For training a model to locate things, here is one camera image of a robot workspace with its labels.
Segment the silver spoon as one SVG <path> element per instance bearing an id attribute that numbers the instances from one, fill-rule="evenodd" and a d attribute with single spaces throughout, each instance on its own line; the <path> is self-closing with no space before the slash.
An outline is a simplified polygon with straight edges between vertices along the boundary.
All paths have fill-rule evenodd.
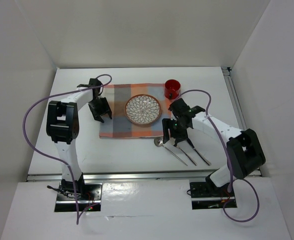
<path id="1" fill-rule="evenodd" d="M 156 147 L 163 147 L 165 150 L 167 150 L 170 154 L 172 154 L 176 159 L 178 159 L 183 165 L 187 166 L 187 164 L 180 158 L 178 157 L 173 151 L 171 151 L 168 147 L 166 147 L 163 143 L 163 138 L 162 137 L 156 137 L 153 139 L 154 145 Z"/>

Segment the silver fork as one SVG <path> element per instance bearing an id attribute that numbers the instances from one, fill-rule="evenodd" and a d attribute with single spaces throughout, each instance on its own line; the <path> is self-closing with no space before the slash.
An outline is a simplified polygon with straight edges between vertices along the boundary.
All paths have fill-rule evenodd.
<path id="1" fill-rule="evenodd" d="M 175 148 L 177 148 L 177 149 L 179 149 L 182 153 L 184 153 L 184 155 L 195 165 L 195 166 L 197 166 L 198 164 L 195 162 L 195 160 L 191 157 L 191 156 L 189 156 L 184 150 L 182 150 L 180 147 L 179 147 L 179 145 L 175 145 L 174 146 Z"/>

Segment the checkered orange blue cloth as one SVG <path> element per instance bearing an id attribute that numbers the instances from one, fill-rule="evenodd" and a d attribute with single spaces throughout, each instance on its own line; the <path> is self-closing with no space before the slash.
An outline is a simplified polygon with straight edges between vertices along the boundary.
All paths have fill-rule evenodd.
<path id="1" fill-rule="evenodd" d="M 147 126 L 134 124 L 125 115 L 126 102 L 140 94 L 153 96 L 161 104 L 160 118 Z M 111 84 L 104 88 L 102 96 L 108 101 L 112 118 L 108 115 L 103 116 L 104 123 L 100 125 L 99 130 L 100 138 L 136 139 L 163 136 L 162 119 L 171 117 L 171 101 L 165 97 L 163 83 Z"/>

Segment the floral patterned ceramic plate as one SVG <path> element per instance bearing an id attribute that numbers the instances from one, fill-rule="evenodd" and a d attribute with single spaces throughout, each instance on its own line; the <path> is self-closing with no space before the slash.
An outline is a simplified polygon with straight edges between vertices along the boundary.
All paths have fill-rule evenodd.
<path id="1" fill-rule="evenodd" d="M 146 126 L 156 122 L 162 115 L 158 99 L 148 94 L 132 96 L 124 106 L 124 114 L 135 125 Z"/>

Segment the silver table knife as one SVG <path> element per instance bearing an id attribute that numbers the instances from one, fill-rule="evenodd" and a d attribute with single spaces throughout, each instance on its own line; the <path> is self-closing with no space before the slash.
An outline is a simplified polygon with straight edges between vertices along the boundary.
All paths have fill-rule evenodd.
<path id="1" fill-rule="evenodd" d="M 198 156 L 205 162 L 207 166 L 212 165 L 212 163 L 208 161 L 195 147 L 193 148 L 193 150 L 198 154 Z"/>

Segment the red mug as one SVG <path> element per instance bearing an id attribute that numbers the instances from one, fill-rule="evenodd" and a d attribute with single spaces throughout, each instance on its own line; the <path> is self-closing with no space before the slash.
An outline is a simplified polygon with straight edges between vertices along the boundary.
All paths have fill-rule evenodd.
<path id="1" fill-rule="evenodd" d="M 181 92 L 181 84 L 175 79 L 169 79 L 164 84 L 164 96 L 169 100 L 176 99 Z"/>

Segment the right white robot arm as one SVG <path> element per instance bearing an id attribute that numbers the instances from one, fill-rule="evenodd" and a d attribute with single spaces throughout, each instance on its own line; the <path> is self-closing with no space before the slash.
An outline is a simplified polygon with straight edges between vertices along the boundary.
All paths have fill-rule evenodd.
<path id="1" fill-rule="evenodd" d="M 188 129 L 198 130 L 222 144 L 227 163 L 206 177 L 205 190 L 210 196 L 217 196 L 223 186 L 243 180 L 265 164 L 266 158 L 254 130 L 232 127 L 211 116 L 207 108 L 190 107 L 182 98 L 174 101 L 169 111 L 171 117 L 162 120 L 163 143 L 173 140 L 177 147 L 180 142 L 187 142 L 201 159 L 204 156 L 190 140 Z"/>

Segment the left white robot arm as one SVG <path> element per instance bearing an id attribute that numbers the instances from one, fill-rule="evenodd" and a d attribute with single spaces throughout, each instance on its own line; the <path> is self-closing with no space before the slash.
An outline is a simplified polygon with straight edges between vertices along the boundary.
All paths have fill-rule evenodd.
<path id="1" fill-rule="evenodd" d="M 88 105 L 95 121 L 104 123 L 103 116 L 112 118 L 112 110 L 105 97 L 101 75 L 90 78 L 88 84 L 77 86 L 77 92 L 68 97 L 48 103 L 46 134 L 54 142 L 62 163 L 62 180 L 58 192 L 69 194 L 79 200 L 86 193 L 84 175 L 80 169 L 76 151 L 76 138 L 79 135 L 79 110 Z"/>

